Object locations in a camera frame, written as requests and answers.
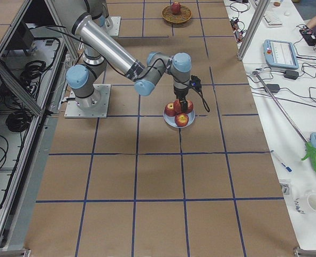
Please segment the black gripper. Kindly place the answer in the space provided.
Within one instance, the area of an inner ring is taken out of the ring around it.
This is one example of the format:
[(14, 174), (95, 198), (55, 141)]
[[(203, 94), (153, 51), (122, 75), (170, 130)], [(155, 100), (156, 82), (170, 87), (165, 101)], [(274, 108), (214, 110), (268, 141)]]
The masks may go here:
[(186, 96), (190, 89), (194, 90), (198, 95), (202, 95), (202, 83), (199, 77), (191, 75), (191, 79), (186, 82), (181, 82), (174, 78), (174, 94), (180, 103), (180, 112), (186, 113), (188, 110), (188, 101)]

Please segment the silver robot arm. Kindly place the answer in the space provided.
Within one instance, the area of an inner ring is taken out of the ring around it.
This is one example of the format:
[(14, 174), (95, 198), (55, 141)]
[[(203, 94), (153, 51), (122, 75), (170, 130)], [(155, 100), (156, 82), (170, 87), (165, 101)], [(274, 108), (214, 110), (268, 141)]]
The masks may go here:
[(93, 20), (99, 20), (99, 26), (105, 29), (113, 27), (113, 21), (109, 15), (106, 0), (89, 0), (90, 14)]
[(104, 62), (120, 70), (120, 74), (134, 82), (137, 93), (148, 96), (163, 74), (173, 77), (174, 94), (183, 112), (189, 111), (186, 99), (191, 81), (191, 57), (180, 52), (168, 56), (151, 52), (143, 65), (106, 32), (109, 12), (105, 1), (55, 1), (54, 6), (67, 31), (77, 36), (86, 46), (85, 66), (69, 69), (68, 83), (79, 99), (91, 100), (96, 96), (90, 80), (92, 73), (104, 71)]

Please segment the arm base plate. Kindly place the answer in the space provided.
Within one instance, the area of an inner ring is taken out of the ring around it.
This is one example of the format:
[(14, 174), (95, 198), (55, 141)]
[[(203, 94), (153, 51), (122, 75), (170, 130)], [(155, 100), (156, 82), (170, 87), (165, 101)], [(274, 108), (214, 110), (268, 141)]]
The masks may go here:
[(65, 118), (106, 118), (111, 95), (110, 84), (94, 84), (94, 94), (80, 99), (71, 91), (65, 109)]
[(121, 17), (111, 17), (105, 19), (105, 31), (111, 37), (118, 37), (120, 32)]

